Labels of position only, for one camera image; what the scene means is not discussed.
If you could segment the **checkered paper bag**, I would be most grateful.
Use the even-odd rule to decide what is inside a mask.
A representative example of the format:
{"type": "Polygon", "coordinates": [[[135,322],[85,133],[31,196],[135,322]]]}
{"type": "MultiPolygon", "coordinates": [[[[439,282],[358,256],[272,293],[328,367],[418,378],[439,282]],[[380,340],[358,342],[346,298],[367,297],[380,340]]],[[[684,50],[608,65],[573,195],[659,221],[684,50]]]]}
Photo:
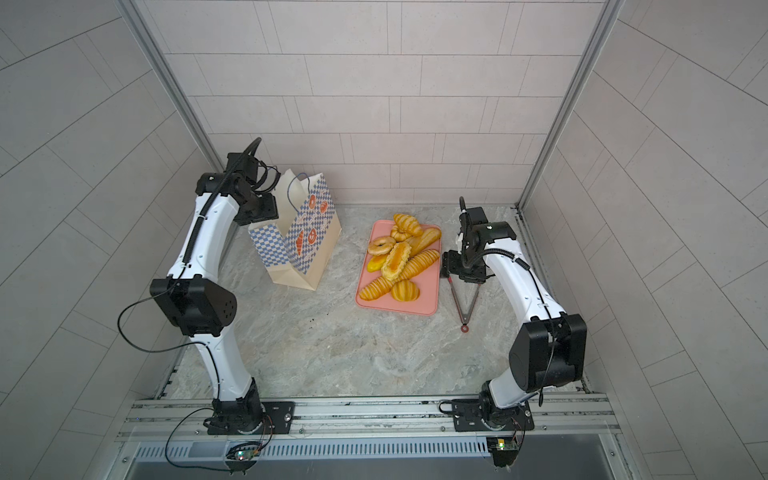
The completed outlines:
{"type": "Polygon", "coordinates": [[[288,169],[273,190],[278,217],[247,226],[273,283],[314,291],[341,234],[323,174],[288,169]]]}

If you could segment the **red tongs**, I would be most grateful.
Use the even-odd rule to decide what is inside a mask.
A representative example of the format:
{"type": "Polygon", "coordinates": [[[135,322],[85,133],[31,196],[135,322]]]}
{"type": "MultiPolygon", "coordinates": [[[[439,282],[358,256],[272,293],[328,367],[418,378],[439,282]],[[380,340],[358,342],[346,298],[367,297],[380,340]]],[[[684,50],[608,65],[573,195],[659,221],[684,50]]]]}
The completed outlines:
{"type": "Polygon", "coordinates": [[[476,285],[471,301],[466,306],[464,306],[456,289],[453,278],[448,276],[447,281],[450,286],[451,295],[461,323],[460,330],[462,333],[468,333],[470,331],[469,322],[472,318],[472,314],[474,313],[474,309],[479,297],[480,285],[476,285]]]}

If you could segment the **round ridged bread bottom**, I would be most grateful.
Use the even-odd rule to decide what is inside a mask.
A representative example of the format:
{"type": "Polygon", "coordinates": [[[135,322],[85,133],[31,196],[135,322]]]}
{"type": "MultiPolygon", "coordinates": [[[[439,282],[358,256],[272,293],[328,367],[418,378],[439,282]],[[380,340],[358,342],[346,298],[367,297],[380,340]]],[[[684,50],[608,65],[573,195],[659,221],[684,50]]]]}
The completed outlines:
{"type": "Polygon", "coordinates": [[[390,293],[398,302],[412,302],[419,298],[420,289],[410,280],[401,280],[393,285],[390,293]]]}

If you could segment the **jam-filled ridged bread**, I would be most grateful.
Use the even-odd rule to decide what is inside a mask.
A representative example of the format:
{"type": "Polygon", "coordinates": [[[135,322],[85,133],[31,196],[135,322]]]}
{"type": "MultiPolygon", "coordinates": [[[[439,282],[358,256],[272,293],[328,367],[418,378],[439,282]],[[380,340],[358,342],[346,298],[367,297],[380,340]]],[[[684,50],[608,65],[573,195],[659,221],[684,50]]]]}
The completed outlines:
{"type": "Polygon", "coordinates": [[[398,242],[390,250],[381,267],[382,276],[388,281],[396,281],[410,258],[412,246],[407,242],[398,242]]]}

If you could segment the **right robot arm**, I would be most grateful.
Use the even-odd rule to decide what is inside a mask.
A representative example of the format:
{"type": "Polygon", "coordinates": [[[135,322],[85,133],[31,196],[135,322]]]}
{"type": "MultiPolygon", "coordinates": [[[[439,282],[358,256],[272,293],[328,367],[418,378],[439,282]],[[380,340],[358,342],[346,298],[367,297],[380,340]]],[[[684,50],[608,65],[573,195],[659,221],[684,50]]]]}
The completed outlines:
{"type": "Polygon", "coordinates": [[[462,212],[459,250],[441,260],[441,275],[484,283],[491,275],[521,321],[509,351],[509,367],[486,382],[479,394],[482,421],[499,429],[547,387],[563,387],[583,377],[587,325],[566,312],[547,292],[526,261],[516,233],[506,222],[490,222],[480,209],[462,212]]]}

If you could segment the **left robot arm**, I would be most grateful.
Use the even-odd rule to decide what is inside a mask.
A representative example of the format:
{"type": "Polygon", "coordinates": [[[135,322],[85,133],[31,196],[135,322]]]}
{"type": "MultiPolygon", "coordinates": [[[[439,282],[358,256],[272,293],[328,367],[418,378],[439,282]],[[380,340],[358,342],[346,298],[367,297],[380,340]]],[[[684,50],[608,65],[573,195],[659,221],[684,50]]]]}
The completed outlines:
{"type": "Polygon", "coordinates": [[[150,285],[150,295],[168,321],[203,359],[213,393],[213,415],[205,421],[210,434],[248,433],[264,416],[231,326],[237,299],[218,284],[218,277],[230,227],[277,217],[274,197],[261,189],[267,177],[243,171],[202,175],[183,249],[167,276],[150,285]]]}

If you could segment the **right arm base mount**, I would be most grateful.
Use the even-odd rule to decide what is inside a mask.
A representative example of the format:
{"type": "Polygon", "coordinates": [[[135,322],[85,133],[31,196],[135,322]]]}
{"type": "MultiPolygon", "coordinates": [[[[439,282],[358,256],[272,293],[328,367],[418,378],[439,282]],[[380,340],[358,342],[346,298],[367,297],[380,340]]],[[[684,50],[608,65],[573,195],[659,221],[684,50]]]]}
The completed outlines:
{"type": "Polygon", "coordinates": [[[527,402],[500,409],[483,398],[453,399],[447,402],[447,415],[456,432],[513,432],[535,428],[527,402]]]}

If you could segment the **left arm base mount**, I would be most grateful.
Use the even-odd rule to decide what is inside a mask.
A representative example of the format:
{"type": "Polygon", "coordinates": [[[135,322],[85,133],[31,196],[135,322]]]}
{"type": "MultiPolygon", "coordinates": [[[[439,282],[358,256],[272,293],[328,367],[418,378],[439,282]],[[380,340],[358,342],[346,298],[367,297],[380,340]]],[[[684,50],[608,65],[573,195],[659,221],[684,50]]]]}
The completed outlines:
{"type": "Polygon", "coordinates": [[[250,404],[214,401],[214,413],[204,420],[209,435],[288,434],[296,404],[267,401],[250,404]]]}

